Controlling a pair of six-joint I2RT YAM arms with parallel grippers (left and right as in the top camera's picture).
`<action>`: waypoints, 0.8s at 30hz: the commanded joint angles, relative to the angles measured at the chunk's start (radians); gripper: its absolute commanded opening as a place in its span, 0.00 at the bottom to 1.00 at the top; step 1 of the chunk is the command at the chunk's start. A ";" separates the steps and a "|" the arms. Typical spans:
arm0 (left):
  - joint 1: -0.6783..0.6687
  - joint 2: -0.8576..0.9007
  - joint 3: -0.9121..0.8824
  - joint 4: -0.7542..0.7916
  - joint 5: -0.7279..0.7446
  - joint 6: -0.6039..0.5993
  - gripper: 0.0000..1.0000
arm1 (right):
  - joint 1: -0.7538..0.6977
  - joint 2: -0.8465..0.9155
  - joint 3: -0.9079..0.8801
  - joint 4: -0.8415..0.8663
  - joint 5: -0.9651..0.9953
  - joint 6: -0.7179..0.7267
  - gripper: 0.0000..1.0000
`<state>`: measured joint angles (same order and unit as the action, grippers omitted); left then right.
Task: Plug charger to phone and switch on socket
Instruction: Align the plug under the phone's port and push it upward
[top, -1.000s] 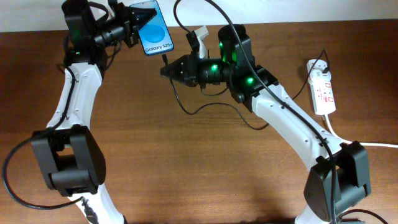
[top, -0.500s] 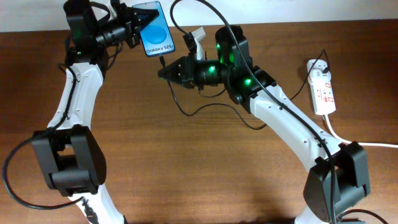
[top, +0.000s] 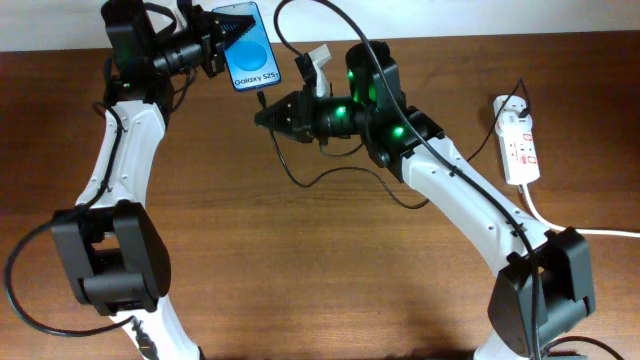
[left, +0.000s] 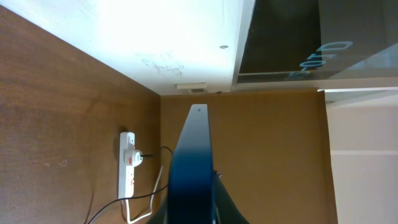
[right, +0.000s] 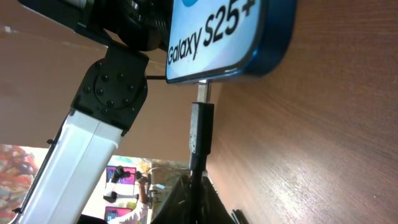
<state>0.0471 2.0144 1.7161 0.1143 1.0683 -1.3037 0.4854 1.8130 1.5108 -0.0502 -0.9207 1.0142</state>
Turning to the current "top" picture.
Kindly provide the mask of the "blue screen smartphone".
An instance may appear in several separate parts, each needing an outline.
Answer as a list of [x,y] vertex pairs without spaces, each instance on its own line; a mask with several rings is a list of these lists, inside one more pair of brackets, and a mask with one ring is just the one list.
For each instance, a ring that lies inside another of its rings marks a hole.
[[221,6],[215,12],[250,15],[255,25],[224,52],[234,89],[244,92],[273,86],[281,75],[262,17],[255,2]]

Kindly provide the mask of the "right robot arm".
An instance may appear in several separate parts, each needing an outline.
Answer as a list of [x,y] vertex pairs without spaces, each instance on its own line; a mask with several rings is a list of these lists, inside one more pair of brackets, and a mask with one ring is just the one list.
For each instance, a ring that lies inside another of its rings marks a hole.
[[350,92],[329,96],[318,89],[322,52],[299,57],[303,88],[258,112],[256,124],[301,143],[359,136],[370,158],[434,204],[494,274],[492,333],[475,357],[544,358],[595,312],[587,240],[535,220],[474,170],[439,125],[407,104],[387,44],[355,45],[345,62]]

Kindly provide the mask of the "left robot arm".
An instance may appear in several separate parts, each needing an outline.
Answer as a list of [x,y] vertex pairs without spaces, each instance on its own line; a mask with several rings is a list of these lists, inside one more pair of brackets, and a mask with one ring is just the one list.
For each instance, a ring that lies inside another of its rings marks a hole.
[[101,8],[117,74],[106,76],[105,134],[72,210],[55,213],[56,247],[79,303],[121,327],[145,359],[201,359],[169,298],[168,250],[145,209],[154,155],[174,110],[172,77],[223,72],[224,52],[257,29],[253,2],[205,11],[144,1]]

